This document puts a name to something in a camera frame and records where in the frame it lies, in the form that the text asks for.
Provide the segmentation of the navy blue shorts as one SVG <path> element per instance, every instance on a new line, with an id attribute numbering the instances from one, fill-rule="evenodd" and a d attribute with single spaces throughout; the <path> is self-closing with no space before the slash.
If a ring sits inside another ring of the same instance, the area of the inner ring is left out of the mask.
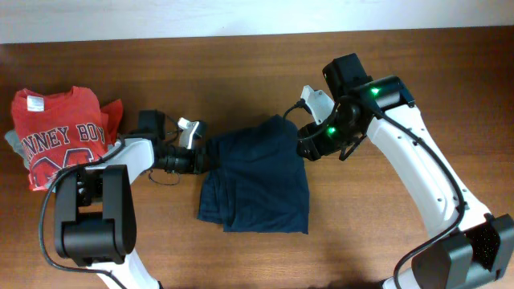
<path id="1" fill-rule="evenodd" d="M 307 234 L 310 192 L 296 130 L 275 115 L 208 140 L 216 167 L 202 183 L 197 218 L 226 232 Z"/>

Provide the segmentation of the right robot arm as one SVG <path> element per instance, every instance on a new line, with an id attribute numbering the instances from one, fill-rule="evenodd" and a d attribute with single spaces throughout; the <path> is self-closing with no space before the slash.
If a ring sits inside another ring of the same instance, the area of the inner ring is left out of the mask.
<path id="1" fill-rule="evenodd" d="M 298 106 L 312 123 L 296 134 L 298 153 L 346 160 L 363 140 L 385 156 L 414 200 L 428 239 L 405 254 L 389 289 L 467 289 L 504 277 L 513 253 L 513 219 L 495 216 L 462 182 L 434 142 L 403 81 L 374 79 L 356 54 L 322 71 L 327 91 L 305 86 Z"/>

